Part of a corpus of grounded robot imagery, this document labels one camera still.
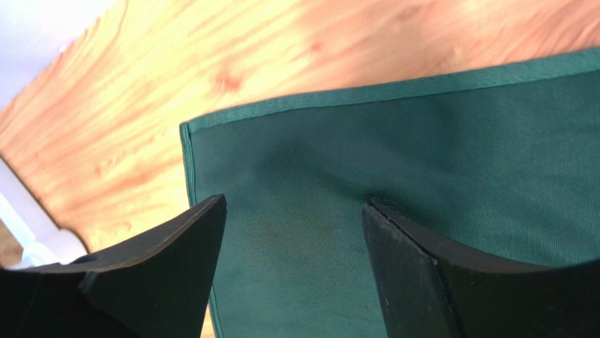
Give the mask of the dark green cloth napkin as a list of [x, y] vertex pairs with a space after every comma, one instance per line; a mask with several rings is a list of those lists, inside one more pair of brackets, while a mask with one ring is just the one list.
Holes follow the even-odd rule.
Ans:
[[227, 199], [218, 337], [384, 337], [369, 198], [517, 261], [599, 257], [598, 49], [284, 96], [180, 135], [190, 203]]

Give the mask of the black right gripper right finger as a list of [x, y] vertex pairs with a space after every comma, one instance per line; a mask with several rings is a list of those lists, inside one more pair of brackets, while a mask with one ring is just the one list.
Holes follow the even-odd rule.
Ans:
[[361, 220], [388, 337], [598, 337], [599, 262], [486, 253], [371, 199]]

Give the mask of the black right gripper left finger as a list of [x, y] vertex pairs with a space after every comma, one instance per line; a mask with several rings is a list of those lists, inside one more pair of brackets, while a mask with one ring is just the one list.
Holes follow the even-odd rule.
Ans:
[[199, 337], [227, 217], [213, 195], [67, 265], [1, 271], [2, 337]]

